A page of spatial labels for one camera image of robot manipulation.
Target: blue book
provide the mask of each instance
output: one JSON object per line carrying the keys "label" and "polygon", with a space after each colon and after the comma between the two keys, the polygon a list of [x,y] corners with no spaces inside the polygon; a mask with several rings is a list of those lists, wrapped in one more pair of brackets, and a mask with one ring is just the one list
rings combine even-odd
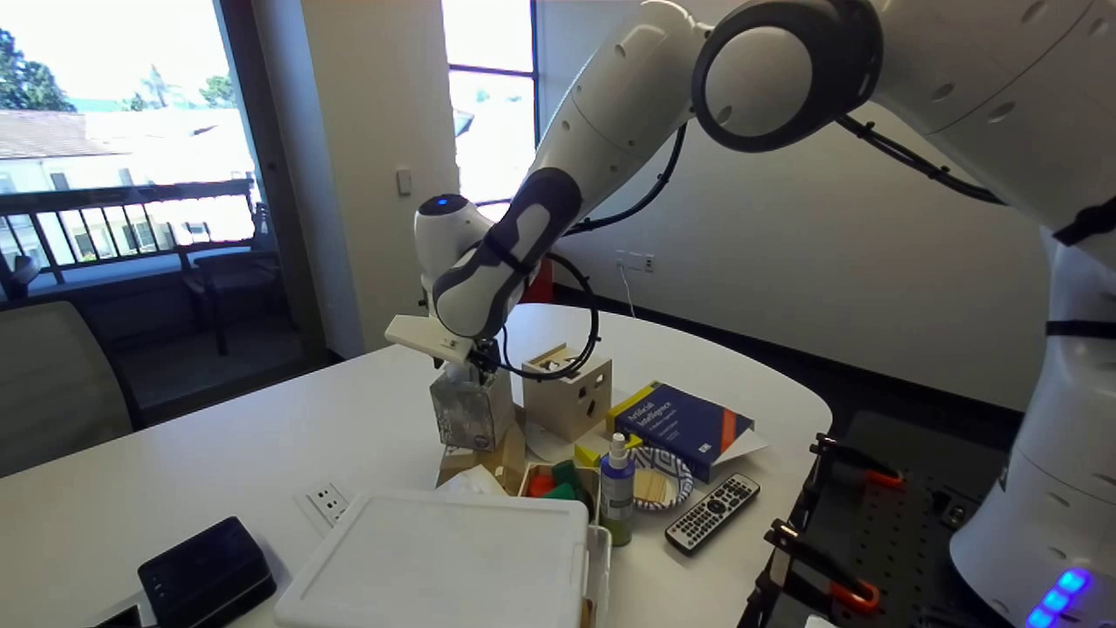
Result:
{"label": "blue book", "polygon": [[700,481],[712,480],[715,465],[765,446],[754,420],[662,381],[615,406],[609,426],[635,434],[645,446],[678,455]]}

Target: power outlet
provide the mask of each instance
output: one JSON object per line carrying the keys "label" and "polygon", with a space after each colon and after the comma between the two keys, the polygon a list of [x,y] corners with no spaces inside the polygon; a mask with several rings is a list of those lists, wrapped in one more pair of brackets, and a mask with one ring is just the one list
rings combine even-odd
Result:
{"label": "power outlet", "polygon": [[349,496],[335,481],[320,481],[302,492],[302,506],[306,506],[313,526],[331,532],[340,519],[340,515],[349,510]]}
{"label": "power outlet", "polygon": [[609,263],[622,275],[655,275],[660,265],[650,252],[616,252]]}

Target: white table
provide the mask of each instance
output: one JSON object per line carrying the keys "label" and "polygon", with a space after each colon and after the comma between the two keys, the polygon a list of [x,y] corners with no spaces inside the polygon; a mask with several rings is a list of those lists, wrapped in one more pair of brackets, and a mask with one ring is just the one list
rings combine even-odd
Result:
{"label": "white table", "polygon": [[[571,308],[515,308],[513,356],[580,345],[587,322]],[[615,399],[668,381],[745,412],[768,441],[732,465],[765,496],[704,555],[678,559],[662,546],[662,516],[635,519],[635,540],[615,555],[609,625],[737,625],[769,555],[761,539],[787,516],[831,409],[801,385],[662,326],[608,316],[599,338],[597,353],[615,360]],[[301,506],[306,489],[436,487],[433,377],[424,356],[392,345],[3,480],[3,625],[99,625],[139,598],[139,563],[224,516],[242,516],[275,559],[278,588],[288,583],[324,539]],[[245,625],[273,625],[273,602]]]}

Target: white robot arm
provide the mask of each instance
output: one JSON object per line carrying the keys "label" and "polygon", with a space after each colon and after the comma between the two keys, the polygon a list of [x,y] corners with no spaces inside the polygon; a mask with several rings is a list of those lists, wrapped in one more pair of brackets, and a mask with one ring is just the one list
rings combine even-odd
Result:
{"label": "white robot arm", "polygon": [[1114,67],[1114,0],[750,0],[712,31],[650,0],[568,89],[500,225],[422,208],[433,312],[493,338],[542,254],[692,113],[732,152],[778,152],[871,97],[1055,241],[1041,381],[952,563],[1012,625],[1116,625]]}

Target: sky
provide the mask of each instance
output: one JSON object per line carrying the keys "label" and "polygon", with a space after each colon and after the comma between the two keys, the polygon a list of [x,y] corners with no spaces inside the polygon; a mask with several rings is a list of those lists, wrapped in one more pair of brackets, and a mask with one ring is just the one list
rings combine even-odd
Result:
{"label": "sky", "polygon": [[124,101],[151,67],[199,101],[231,67],[213,0],[0,0],[0,30],[68,101]]}

